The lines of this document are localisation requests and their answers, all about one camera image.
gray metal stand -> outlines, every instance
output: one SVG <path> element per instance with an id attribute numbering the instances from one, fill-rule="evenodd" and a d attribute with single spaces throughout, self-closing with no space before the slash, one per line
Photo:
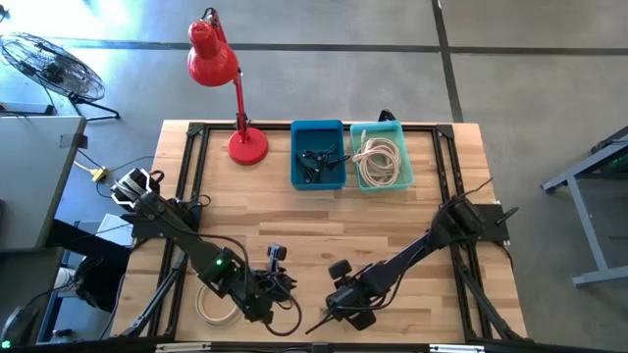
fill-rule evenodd
<path id="1" fill-rule="evenodd" d="M 600 167 L 603 167 L 623 155 L 628 154 L 628 143 L 625 143 L 627 138 L 628 126 L 611 136 L 609 139 L 601 142 L 605 144 L 605 147 L 592 154 L 584 161 L 572 166 L 565 172 L 541 185 L 541 188 L 546 194 L 553 193 L 558 187 L 563 185 L 569 187 L 569 191 L 571 191 L 571 196 L 573 197 L 573 202 L 578 210 L 578 216 L 582 222 L 582 227 L 587 235 L 589 246 L 591 246 L 593 257 L 596 261 L 596 265 L 598 266 L 597 271 L 574 277 L 573 283 L 575 286 L 628 277 L 628 266 L 609 268 L 606 264 L 606 259 L 604 258 L 602 249 L 598 243 L 596 231 L 593 227 L 593 223 L 591 222 L 590 213 L 587 210 L 585 201 L 580 193 L 580 188 L 578 187 L 578 177 L 595 172 Z"/>

blue plastic container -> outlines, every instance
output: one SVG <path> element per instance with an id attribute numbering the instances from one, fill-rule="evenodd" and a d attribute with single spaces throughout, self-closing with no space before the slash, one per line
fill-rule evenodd
<path id="1" fill-rule="evenodd" d="M 351 149 L 353 155 L 357 153 L 362 144 L 362 131 L 366 130 L 366 138 L 383 137 L 391 140 L 399 148 L 399 158 L 401 167 L 399 177 L 394 184 L 388 186 L 370 186 L 360 177 L 360 171 L 355 164 L 355 173 L 357 174 L 357 183 L 363 192 L 377 192 L 384 190 L 402 190 L 410 187 L 414 183 L 414 172 L 412 164 L 408 156 L 408 150 L 405 146 L 405 138 L 403 138 L 403 127 L 397 121 L 386 121 L 370 124 L 353 124 L 350 129 Z"/>
<path id="2" fill-rule="evenodd" d="M 344 154 L 344 135 L 341 121 L 295 121 L 290 125 L 290 135 L 292 139 L 290 180 L 295 189 L 338 190 L 344 186 L 346 182 L 345 163 L 340 163 L 331 171 L 325 171 L 321 183 L 307 183 L 295 156 L 296 153 L 302 153 L 303 150 L 328 150 L 334 143 L 337 143 L 337 156 L 332 158 L 340 158 Z"/>

concrete floor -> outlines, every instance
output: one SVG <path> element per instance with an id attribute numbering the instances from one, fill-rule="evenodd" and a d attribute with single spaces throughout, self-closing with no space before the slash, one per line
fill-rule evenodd
<path id="1" fill-rule="evenodd" d="M 11 2 L 2 3 L 13 14 L 0 24 L 2 31 L 168 42 L 187 42 L 187 27 L 206 6 L 200 0 L 184 5 L 175 0 L 76 0 L 63 7 L 22 0 L 13 8 Z M 441 3 L 452 46 L 628 47 L 628 3 L 621 0 Z M 212 6 L 221 12 L 232 42 L 439 43 L 429 0 L 218 0 Z M 235 116 L 233 88 L 209 89 L 193 82 L 185 69 L 185 51 L 69 50 L 105 81 L 107 94 L 100 103 L 123 115 L 119 122 L 89 124 L 86 130 L 87 153 L 107 167 L 154 153 L 165 119 Z M 237 54 L 253 120 L 374 120 L 389 108 L 403 121 L 452 121 L 440 54 Z M 628 280 L 572 286 L 571 276 L 595 268 L 593 257 L 568 191 L 545 196 L 539 184 L 627 125 L 628 57 L 452 55 L 452 62 L 463 118 L 480 124 L 497 198 L 506 207 L 520 207 L 508 227 L 530 336 L 547 343 L 625 350 Z M 0 66 L 0 82 L 0 100 L 47 100 L 37 84 L 10 67 Z M 62 113 L 73 112 L 63 97 L 55 95 L 55 103 Z M 149 167 L 150 160 L 137 165 Z M 57 217 L 94 221 L 107 212 L 120 213 L 93 188 L 83 171 L 73 170 Z M 583 192 L 600 188 L 588 185 Z M 599 214 L 596 219 L 603 218 L 604 212 Z M 625 260 L 624 243 L 612 244 L 613 251 L 607 252 L 611 262 Z"/>

wooden table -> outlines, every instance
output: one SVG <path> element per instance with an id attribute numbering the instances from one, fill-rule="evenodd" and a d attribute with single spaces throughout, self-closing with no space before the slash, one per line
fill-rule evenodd
<path id="1" fill-rule="evenodd" d="M 174 196 L 181 167 L 185 132 L 190 121 L 165 121 L 153 170 L 162 170 L 162 196 Z M 490 177 L 480 129 L 455 124 L 455 143 L 465 188 L 470 190 Z M 255 166 L 239 166 L 227 153 L 230 131 L 212 131 L 205 161 L 201 193 L 212 198 L 203 209 L 201 232 L 228 235 L 243 242 L 252 268 L 267 264 L 266 248 L 277 242 L 288 248 L 284 262 L 298 280 L 293 291 L 303 308 L 303 323 L 288 337 L 276 337 L 263 325 L 244 318 L 230 328 L 208 327 L 196 315 L 194 300 L 201 282 L 188 267 L 183 290 L 177 340 L 213 341 L 330 341 L 330 342 L 462 342 L 462 328 L 449 251 L 437 251 L 405 276 L 391 306 L 377 313 L 377 322 L 363 331 L 349 323 L 332 321 L 316 331 L 305 331 L 324 317 L 324 299 L 334 291 L 328 274 L 332 263 L 348 259 L 356 271 L 386 260 L 423 234 L 441 203 L 432 139 L 426 132 L 407 132 L 405 141 L 414 169 L 414 185 L 403 191 L 368 195 L 356 184 L 355 168 L 347 165 L 342 190 L 296 191 L 290 184 L 289 131 L 267 131 L 270 151 Z M 191 191 L 199 141 L 192 152 L 185 190 Z M 348 153 L 349 142 L 345 138 Z M 445 163 L 449 161 L 444 148 Z M 476 203 L 495 200 L 493 186 L 469 196 Z M 131 255 L 112 333 L 121 332 L 142 311 L 156 287 L 164 241 L 148 241 Z M 491 243 L 477 247 L 485 291 L 499 313 L 519 334 L 526 335 L 517 290 L 506 255 Z M 477 305 L 469 300 L 474 328 L 479 329 Z M 218 317 L 233 307 L 210 294 L 207 312 Z M 169 312 L 167 300 L 162 325 Z M 295 311 L 274 306 L 275 330 L 290 329 Z"/>

cable bundle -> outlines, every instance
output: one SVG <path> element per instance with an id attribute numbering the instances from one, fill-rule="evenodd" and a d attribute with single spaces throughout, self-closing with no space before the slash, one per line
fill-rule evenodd
<path id="1" fill-rule="evenodd" d="M 375 162 L 376 156 L 383 163 Z M 399 177 L 399 148 L 387 138 L 367 140 L 366 130 L 362 130 L 360 149 L 351 160 L 358 164 L 362 179 L 370 186 L 389 186 Z"/>

